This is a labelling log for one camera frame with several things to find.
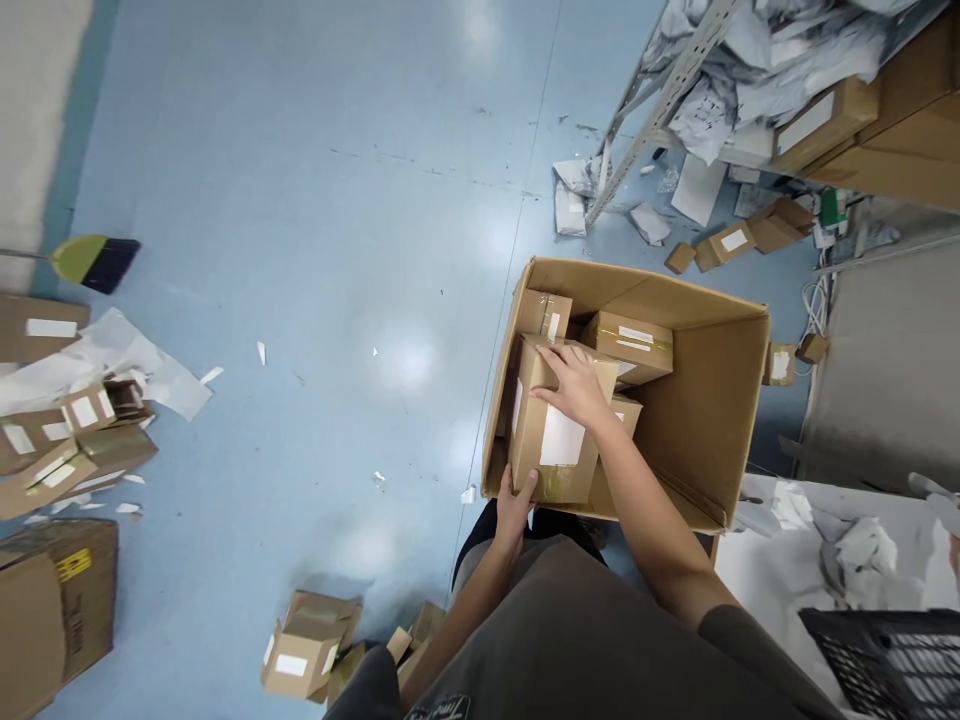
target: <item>broom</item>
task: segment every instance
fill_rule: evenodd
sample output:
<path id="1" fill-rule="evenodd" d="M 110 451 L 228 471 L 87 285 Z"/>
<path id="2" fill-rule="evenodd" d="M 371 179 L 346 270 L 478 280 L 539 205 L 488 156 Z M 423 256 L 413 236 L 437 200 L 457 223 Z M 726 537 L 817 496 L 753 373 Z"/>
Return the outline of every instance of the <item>broom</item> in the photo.
<path id="1" fill-rule="evenodd" d="M 70 238 L 52 255 L 4 250 L 7 257 L 47 260 L 67 282 L 78 283 L 104 295 L 110 295 L 123 279 L 140 250 L 137 240 L 117 240 L 105 235 L 80 235 Z"/>

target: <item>black pants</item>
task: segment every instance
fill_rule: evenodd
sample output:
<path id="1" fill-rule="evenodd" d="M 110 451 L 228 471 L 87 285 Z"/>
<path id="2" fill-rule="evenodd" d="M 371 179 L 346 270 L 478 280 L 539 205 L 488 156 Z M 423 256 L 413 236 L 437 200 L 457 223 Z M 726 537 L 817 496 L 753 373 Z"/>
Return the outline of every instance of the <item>black pants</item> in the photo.
<path id="1" fill-rule="evenodd" d="M 487 506 L 480 513 L 477 524 L 473 526 L 460 555 L 457 557 L 457 565 L 453 569 L 453 583 L 457 581 L 457 573 L 460 572 L 460 563 L 463 558 L 480 543 L 486 540 L 493 540 L 497 532 L 497 499 L 494 498 L 487 503 Z M 590 538 L 590 534 L 583 529 L 580 519 L 571 513 L 562 513 L 557 510 L 548 510 L 546 508 L 537 508 L 533 513 L 533 528 L 527 528 L 523 531 L 523 537 L 535 540 L 545 540 L 556 535 L 566 535 L 577 545 L 582 547 L 588 555 L 596 558 L 606 566 L 603 555 L 597 549 L 596 543 Z"/>

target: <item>hand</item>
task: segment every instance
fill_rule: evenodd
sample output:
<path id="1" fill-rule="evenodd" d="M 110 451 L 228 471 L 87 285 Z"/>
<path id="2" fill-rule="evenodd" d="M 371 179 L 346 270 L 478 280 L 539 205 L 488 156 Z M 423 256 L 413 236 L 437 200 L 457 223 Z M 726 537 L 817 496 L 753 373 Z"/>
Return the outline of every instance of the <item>hand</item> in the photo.
<path id="1" fill-rule="evenodd" d="M 559 390 L 534 388 L 531 397 L 546 400 L 574 422 L 590 431 L 613 415 L 603 397 L 593 359 L 576 345 L 541 345 L 537 348 L 560 380 Z"/>
<path id="2" fill-rule="evenodd" d="M 497 532 L 493 544 L 516 557 L 523 544 L 523 531 L 527 528 L 527 515 L 533 509 L 530 498 L 537 488 L 538 473 L 530 471 L 523 490 L 513 494 L 513 468 L 507 463 L 500 479 L 500 494 L 497 496 Z"/>

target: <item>person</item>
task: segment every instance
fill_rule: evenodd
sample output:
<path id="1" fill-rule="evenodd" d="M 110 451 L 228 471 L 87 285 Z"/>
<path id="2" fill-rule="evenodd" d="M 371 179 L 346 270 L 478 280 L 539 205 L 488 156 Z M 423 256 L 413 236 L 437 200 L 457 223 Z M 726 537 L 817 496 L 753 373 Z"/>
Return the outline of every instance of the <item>person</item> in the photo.
<path id="1" fill-rule="evenodd" d="M 540 509 L 528 528 L 537 477 L 514 493 L 508 466 L 458 559 L 450 611 L 404 686 L 376 647 L 327 716 L 842 718 L 717 577 L 587 355 L 569 345 L 540 352 L 559 389 L 531 394 L 596 441 L 648 592 L 611 572 L 575 522 Z M 492 516 L 492 537 L 478 542 Z"/>

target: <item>yellow warning label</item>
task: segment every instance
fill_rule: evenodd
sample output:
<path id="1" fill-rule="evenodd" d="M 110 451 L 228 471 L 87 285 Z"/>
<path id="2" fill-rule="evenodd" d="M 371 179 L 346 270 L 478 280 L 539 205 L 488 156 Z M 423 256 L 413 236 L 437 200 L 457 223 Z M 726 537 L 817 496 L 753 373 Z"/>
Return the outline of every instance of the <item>yellow warning label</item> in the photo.
<path id="1" fill-rule="evenodd" d="M 84 548 L 80 552 L 75 552 L 68 558 L 64 558 L 57 563 L 57 573 L 60 575 L 60 584 L 62 585 L 70 578 L 79 575 L 92 564 L 90 551 Z"/>

